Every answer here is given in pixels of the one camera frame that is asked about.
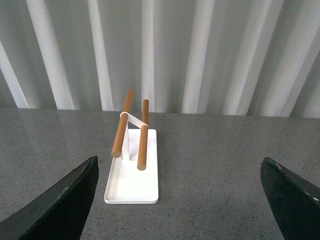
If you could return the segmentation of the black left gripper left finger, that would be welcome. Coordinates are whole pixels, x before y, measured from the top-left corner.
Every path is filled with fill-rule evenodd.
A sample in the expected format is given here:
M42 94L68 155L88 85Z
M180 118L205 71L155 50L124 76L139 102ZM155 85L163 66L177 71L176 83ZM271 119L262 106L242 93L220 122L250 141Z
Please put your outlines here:
M92 156L24 208L0 223L2 240L78 240L97 188Z

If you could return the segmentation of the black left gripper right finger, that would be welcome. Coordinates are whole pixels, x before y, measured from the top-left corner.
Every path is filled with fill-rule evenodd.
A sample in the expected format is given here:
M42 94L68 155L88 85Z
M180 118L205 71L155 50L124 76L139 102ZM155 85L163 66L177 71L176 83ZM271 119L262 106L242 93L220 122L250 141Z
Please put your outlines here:
M320 188L266 157L260 180L277 225L286 240L320 238Z

